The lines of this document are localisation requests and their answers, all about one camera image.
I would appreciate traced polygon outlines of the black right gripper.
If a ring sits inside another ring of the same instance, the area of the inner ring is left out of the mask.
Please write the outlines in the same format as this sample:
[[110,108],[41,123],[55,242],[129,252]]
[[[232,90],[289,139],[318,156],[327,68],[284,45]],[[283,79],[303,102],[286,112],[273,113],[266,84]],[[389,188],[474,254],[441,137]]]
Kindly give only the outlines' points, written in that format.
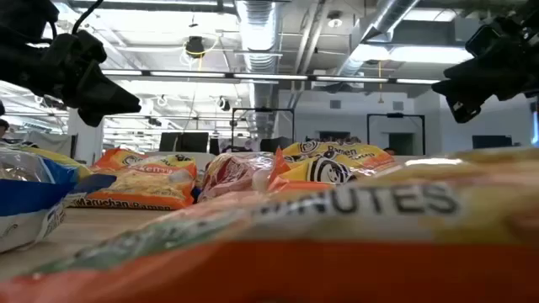
[[[501,72],[505,87],[498,97],[522,93],[539,97],[539,12],[498,16],[465,44],[481,65]],[[462,64],[443,71],[444,80],[434,83],[434,92],[446,97],[457,124],[465,124],[481,113],[481,104],[457,101],[484,101],[491,96]]]

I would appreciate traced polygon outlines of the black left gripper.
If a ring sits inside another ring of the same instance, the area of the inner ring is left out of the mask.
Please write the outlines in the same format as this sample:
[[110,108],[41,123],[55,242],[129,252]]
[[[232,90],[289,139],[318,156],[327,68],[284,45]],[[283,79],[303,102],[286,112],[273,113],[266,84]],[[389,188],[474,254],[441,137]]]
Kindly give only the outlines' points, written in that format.
[[87,31],[58,35],[40,61],[44,93],[82,105],[77,113],[91,127],[98,127],[104,114],[139,113],[139,98],[101,72],[99,64],[106,59],[102,42]]

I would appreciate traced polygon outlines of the orange Maruchan noodle pack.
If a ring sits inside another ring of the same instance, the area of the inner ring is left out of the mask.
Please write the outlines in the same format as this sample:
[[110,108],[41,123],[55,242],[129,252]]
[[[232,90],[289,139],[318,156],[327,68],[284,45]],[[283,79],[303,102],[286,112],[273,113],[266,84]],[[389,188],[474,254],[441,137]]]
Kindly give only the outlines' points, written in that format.
[[341,162],[348,167],[384,170],[397,163],[393,156],[378,146],[362,143],[338,143],[307,141],[296,142],[282,151],[288,162],[303,162],[317,157],[325,157]]
[[539,303],[539,148],[226,194],[2,282],[0,303]]
[[147,156],[115,148],[64,197],[71,207],[180,210],[194,203],[195,160],[182,154]]
[[275,154],[269,176],[270,192],[330,189],[342,183],[369,176],[370,170],[351,158],[326,151],[314,156]]

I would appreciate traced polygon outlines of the blue Maruchan noodle pack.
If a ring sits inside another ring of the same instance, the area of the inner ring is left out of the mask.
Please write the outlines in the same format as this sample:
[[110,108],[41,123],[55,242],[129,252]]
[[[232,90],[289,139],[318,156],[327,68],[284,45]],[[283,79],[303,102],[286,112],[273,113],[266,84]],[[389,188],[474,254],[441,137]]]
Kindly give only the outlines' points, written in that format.
[[21,146],[0,146],[0,253],[31,246],[66,216],[77,171]]
[[73,160],[72,158],[62,155],[60,153],[56,153],[53,151],[48,151],[45,149],[40,149],[40,148],[32,147],[32,146],[22,146],[21,149],[23,151],[33,152],[36,155],[50,159],[53,162],[61,164],[64,167],[75,169],[77,171],[78,179],[86,178],[87,176],[93,173],[86,165],[81,164]]

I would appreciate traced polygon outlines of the red Maruchan noodle pack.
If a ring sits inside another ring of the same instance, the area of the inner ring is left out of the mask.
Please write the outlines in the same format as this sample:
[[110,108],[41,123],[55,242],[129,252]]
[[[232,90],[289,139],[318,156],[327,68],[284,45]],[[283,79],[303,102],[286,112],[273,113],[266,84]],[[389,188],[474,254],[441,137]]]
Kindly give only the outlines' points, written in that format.
[[274,168],[270,152],[230,152],[216,156],[205,170],[199,203],[231,192],[265,192]]

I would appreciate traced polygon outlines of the grey cloth partition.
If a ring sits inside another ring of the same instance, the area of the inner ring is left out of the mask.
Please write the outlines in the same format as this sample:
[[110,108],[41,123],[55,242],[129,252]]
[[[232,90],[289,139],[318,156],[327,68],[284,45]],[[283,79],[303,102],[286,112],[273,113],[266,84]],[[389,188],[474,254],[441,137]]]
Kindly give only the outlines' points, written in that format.
[[41,149],[62,154],[67,157],[72,156],[73,136],[71,135],[31,131],[24,136],[24,140],[32,142]]

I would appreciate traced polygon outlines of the blue lit screen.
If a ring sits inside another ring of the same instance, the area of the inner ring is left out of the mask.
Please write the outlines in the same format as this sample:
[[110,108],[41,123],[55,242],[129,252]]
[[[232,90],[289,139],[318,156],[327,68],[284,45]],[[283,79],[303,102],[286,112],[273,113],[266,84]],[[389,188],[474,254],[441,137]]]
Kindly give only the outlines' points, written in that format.
[[539,98],[531,103],[532,135],[531,144],[539,147]]

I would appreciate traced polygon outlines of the black computer monitor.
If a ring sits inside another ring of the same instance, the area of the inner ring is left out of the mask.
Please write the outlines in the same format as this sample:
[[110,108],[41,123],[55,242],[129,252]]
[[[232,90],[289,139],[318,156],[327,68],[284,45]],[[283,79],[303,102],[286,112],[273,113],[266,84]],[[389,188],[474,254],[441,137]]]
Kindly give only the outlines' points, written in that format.
[[160,152],[206,152],[207,132],[165,132],[161,134]]

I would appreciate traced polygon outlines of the long LED light bar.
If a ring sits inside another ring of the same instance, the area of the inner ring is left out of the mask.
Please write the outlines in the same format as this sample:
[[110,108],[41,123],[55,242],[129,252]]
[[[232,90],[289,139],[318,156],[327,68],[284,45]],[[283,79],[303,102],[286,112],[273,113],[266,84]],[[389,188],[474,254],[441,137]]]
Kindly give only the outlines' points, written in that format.
[[301,82],[349,82],[349,83],[381,83],[405,85],[431,85],[434,79],[417,78],[385,78],[385,77],[341,77],[324,75],[285,75],[269,73],[236,73],[236,72],[196,72],[196,71],[153,71],[153,70],[121,70],[104,69],[106,76],[122,77],[185,77],[202,79],[241,79],[265,81],[301,81]]

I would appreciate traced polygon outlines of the black office chair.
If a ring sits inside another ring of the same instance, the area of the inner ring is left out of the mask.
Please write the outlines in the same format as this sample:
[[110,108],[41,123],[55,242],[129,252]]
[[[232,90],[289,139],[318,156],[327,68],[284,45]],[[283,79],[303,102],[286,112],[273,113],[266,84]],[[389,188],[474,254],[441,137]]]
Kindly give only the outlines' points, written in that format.
[[278,148],[281,150],[286,149],[288,146],[292,145],[294,141],[291,138],[279,136],[271,139],[262,139],[260,141],[259,150],[261,152],[271,152],[275,153]]

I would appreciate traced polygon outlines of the dark wall screen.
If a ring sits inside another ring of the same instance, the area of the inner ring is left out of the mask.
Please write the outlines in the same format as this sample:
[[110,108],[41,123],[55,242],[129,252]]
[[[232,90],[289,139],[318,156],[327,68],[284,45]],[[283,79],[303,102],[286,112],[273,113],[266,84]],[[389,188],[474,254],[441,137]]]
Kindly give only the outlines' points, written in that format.
[[472,148],[484,149],[484,148],[500,148],[513,146],[513,141],[510,136],[472,136]]

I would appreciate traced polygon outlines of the black metal frame stand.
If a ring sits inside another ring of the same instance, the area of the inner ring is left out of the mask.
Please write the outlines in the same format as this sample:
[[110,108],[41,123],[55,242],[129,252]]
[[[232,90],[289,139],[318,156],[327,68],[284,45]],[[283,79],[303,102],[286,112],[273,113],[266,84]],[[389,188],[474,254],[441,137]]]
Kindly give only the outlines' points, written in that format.
[[367,114],[368,145],[394,148],[398,156],[426,156],[425,117],[421,114]]
[[255,138],[259,144],[262,139],[271,139],[279,136],[291,138],[296,141],[296,113],[291,108],[233,108],[231,126],[231,143],[239,137],[239,124],[245,122],[246,131],[250,137]]

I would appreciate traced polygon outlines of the silver ribbed ventilation duct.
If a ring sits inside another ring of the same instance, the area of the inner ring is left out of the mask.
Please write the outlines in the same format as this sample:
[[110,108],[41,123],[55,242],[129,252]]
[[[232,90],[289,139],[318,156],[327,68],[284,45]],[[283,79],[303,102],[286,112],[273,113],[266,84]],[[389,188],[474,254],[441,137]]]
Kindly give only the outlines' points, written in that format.
[[[278,58],[278,32],[280,29],[280,5],[265,0],[235,0],[242,48],[249,53],[244,56],[247,72],[276,74]],[[275,109],[278,107],[276,84],[250,83],[249,99],[252,108]],[[253,113],[254,133],[260,139],[271,138],[275,128],[275,113]]]

